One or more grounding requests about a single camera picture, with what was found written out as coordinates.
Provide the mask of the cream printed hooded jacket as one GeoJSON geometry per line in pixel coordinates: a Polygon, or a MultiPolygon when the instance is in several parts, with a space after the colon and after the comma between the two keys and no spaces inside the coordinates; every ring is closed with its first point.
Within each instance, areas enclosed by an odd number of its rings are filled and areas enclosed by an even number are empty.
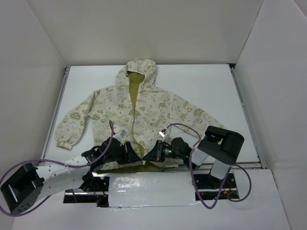
{"type": "Polygon", "coordinates": [[[203,134],[208,126],[222,127],[208,112],[182,97],[155,85],[156,63],[145,59],[128,62],[117,74],[116,84],[96,90],[65,115],[59,123],[54,139],[58,148],[71,150],[91,118],[94,145],[110,136],[110,129],[125,130],[124,141],[130,142],[140,157],[147,155],[159,131],[174,123],[193,135],[203,134]]]}

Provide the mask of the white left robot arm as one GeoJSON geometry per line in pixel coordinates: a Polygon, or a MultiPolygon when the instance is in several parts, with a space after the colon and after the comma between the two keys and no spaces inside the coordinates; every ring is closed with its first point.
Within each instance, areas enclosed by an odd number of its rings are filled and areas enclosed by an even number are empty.
{"type": "Polygon", "coordinates": [[[93,173],[108,163],[127,166],[141,161],[129,142],[121,144],[113,139],[110,145],[104,142],[64,163],[37,167],[30,162],[24,163],[1,185],[0,190],[9,214],[20,216],[37,200],[58,192],[70,189],[94,191],[96,180],[93,173]]]}

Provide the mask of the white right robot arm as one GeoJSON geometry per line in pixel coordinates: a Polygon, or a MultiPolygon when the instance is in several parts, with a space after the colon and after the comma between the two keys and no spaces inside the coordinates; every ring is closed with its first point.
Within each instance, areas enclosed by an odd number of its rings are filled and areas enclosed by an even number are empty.
{"type": "Polygon", "coordinates": [[[197,170],[210,156],[214,158],[213,166],[208,175],[195,175],[195,182],[199,189],[217,189],[225,182],[228,168],[235,165],[239,153],[245,141],[244,137],[234,131],[208,126],[204,136],[193,128],[181,124],[172,123],[167,127],[183,126],[195,132],[199,140],[195,146],[191,146],[182,137],[176,136],[168,143],[167,131],[159,131],[162,140],[156,141],[155,146],[143,158],[143,161],[154,163],[179,163],[187,168],[197,170]]]}

